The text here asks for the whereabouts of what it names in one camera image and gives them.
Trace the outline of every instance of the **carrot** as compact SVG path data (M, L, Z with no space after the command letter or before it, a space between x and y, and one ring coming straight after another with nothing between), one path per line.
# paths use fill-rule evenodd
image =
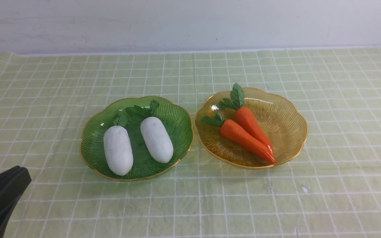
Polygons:
M216 117L204 116L201 121L220 127L220 134L227 139L230 139L250 152L256 154L263 160L275 164L275 159L270 153L269 149L251 136L245 129L231 119L224 120L224 118L215 111Z
M224 98L218 103L220 109L231 108L236 110L234 114L234 120L239 124L245 131L247 131L251 136L261 142L265 147L267 147L273 155L273 147L267 135L258 125L257 119L255 118L252 111L245 107L245 92L240 87L239 84L235 83L230 92L230 99Z
M261 127L258 125L257 120L255 119L252 111L247 107L241 107L234 114L234 120L237 124L239 124L242 128L245 129L251 136L257 139L259 142L263 143L269 151L271 155L273 154L273 148L271 147L271 142Z

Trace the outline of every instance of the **plate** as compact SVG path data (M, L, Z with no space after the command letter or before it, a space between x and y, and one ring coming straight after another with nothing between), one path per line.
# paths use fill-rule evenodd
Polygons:
M258 124L269 137L275 165L269 164L239 144L220 135L218 127L202 122L201 116L213 116L214 107L223 98L230 98L230 91L211 96L196 113L195 126L202 146L216 158L244 169L266 169L294 159L304 147L308 137L307 121L296 107L279 95L255 88L243 88L245 106L254 113ZM233 119L234 110L219 110L225 119Z
M166 164L155 161L149 154L142 138L140 125L133 122L128 123L125 128L132 144L133 167L124 176L116 175L109 169L106 161L103 144L104 133L112 126L112 120L120 110L134 105L148 107L152 100L160 104L154 116L163 122L173 143L173 158ZM125 98L113 102L102 112L89 119L83 129L80 155L87 166L105 178L123 182L138 181L161 175L174 167L189 151L192 140L191 117L183 107L157 96Z

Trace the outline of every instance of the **carrot leaf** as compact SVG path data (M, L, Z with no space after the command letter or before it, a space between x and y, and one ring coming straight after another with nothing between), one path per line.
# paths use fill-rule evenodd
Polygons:
M238 83L233 85L230 91L230 98L234 102L234 105L238 106L238 109L245 105L245 92Z
M212 126L221 127L223 125L223 121L219 120L216 117L210 117L210 116L201 116L199 118L202 122L207 123Z
M214 111L214 115L215 115L215 117L218 119L218 120L220 120L221 122L224 122L225 121L225 119L215 110Z
M229 98L223 98L217 105L220 110L224 110L226 108L231 108L233 110L238 110L239 108L233 103L233 101Z

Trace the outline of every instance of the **green leaf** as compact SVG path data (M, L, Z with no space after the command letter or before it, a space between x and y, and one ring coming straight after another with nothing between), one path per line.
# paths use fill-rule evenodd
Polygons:
M219 103L217 104L217 107L220 110L224 110L224 109L228 108L227 105L224 103L224 101L219 101Z
M142 117L150 117L151 116L151 111L142 107L139 107L137 105L134 105L133 108L136 110L136 113L141 115Z
M239 106L238 109L245 105L245 92L238 83L233 85L230 92L230 98L234 101L235 105Z
M214 111L214 115L216 116L218 120L221 121L221 123L225 121L224 118L216 110Z
M201 116L199 118L202 122L207 123L212 126L221 127L223 125L223 122L219 120L218 118L210 117L210 116Z
M121 111L121 112L119 112L119 113L117 113L115 115L114 120L112 121L112 123L115 126L125 127L127 125L128 121L129 121L129 118L127 117L126 112Z
M139 125L139 122L142 122L146 117L136 111L135 107L126 107L124 111L129 115L130 119Z
M154 115L154 112L155 110L160 106L160 104L155 101L155 100L152 100L149 104L149 108L151 109L151 115Z
M233 103L233 101L231 99L229 99L229 98L223 98L223 101L224 101L224 104L226 105L226 107L231 108L233 110L238 110L239 109L239 107L237 107Z

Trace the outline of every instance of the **tablecloth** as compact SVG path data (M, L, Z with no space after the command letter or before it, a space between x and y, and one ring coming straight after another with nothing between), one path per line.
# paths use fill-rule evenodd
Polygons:
M114 182L79 154L86 121L158 95L193 116L238 82L286 97L310 133L266 170L220 162L195 134L162 176ZM0 172L32 183L5 238L381 238L381 48L227 53L0 55Z

